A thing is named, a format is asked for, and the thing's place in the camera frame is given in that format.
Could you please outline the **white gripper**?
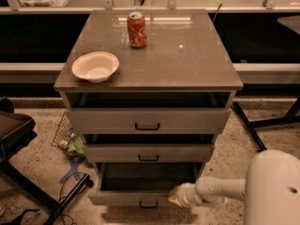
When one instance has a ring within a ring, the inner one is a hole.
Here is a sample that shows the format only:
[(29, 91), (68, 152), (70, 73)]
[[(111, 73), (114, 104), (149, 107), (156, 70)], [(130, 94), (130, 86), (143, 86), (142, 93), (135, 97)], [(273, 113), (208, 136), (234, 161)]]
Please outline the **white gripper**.
[(183, 207), (190, 208), (198, 206), (201, 203), (201, 198), (196, 192), (194, 184), (184, 183), (180, 186), (176, 186), (170, 191), (169, 201), (174, 204), (179, 204)]

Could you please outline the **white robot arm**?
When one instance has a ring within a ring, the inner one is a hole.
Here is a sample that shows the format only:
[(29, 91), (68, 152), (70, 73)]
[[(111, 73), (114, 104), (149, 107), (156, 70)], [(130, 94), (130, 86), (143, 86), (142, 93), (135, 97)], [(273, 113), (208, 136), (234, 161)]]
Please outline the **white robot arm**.
[(300, 159), (265, 150), (251, 161), (244, 179), (201, 177), (169, 193), (181, 207), (219, 208), (226, 201), (244, 203), (244, 225), (300, 225)]

